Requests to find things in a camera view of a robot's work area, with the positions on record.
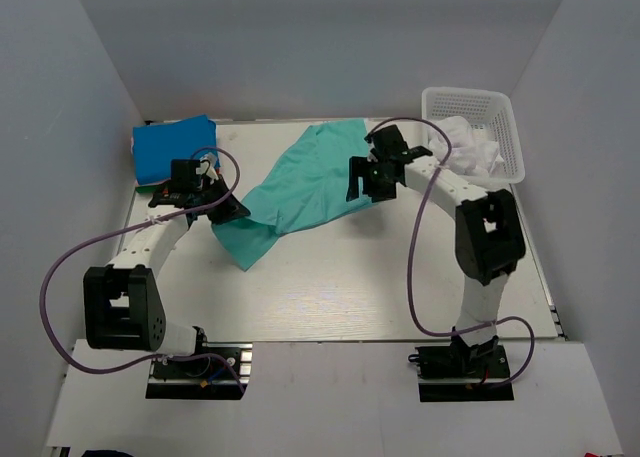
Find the teal t shirt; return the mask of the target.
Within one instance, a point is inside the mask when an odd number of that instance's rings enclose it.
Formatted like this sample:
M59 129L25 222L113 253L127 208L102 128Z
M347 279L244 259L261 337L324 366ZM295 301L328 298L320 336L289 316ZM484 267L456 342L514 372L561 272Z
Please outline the teal t shirt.
M372 206L346 199L349 159L368 153L362 119L310 125L241 200L250 215L214 226L214 235L246 271L287 234L309 230Z

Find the white t shirt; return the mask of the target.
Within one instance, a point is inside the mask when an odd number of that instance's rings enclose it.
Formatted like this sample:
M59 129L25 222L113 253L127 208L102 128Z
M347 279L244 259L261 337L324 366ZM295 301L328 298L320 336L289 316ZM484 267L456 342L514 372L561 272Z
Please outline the white t shirt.
M446 163L459 175L489 177L504 164L499 143L489 140L485 130L474 129L461 116L435 122L449 138L451 152Z

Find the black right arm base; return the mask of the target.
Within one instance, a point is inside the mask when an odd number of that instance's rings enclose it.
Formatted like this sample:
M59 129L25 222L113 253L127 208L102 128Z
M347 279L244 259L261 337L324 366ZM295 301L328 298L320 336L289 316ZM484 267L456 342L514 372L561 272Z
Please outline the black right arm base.
M496 344L473 356L461 339L448 345L416 347L408 357L415 367L421 403L507 402L514 400L505 349Z

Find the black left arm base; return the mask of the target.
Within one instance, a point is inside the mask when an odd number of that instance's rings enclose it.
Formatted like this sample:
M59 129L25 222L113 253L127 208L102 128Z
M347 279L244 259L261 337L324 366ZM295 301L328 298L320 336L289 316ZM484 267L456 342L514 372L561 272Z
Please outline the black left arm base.
M247 388L252 366L252 343L203 345L226 364L212 359L189 362L153 361L145 398L150 400L237 401Z

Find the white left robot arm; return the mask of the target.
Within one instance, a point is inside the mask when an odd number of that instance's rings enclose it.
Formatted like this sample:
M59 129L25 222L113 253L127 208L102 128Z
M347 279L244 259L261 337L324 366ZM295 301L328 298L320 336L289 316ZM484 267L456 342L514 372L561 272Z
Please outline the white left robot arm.
M212 153L173 160L170 178L147 204L144 226L108 264L87 270L83 291L90 347L177 356L177 364L191 376L209 369L212 354L202 345L204 331L168 319L157 277L199 217L220 225L250 215L215 165Z

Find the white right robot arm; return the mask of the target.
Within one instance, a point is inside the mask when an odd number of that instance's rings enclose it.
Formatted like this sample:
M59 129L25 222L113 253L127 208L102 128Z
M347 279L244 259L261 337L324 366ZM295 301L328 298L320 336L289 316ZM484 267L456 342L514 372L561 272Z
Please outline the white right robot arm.
M465 276L460 314L450 332L421 331L459 338L452 365L463 375L475 375L497 346L502 294L526 254L515 199L508 190L470 183L422 145L410 147L391 119L375 126L365 142L369 155L349 159L348 201L362 194L374 203L392 200L402 185L422 195L420 210L433 202L454 221L454 254Z

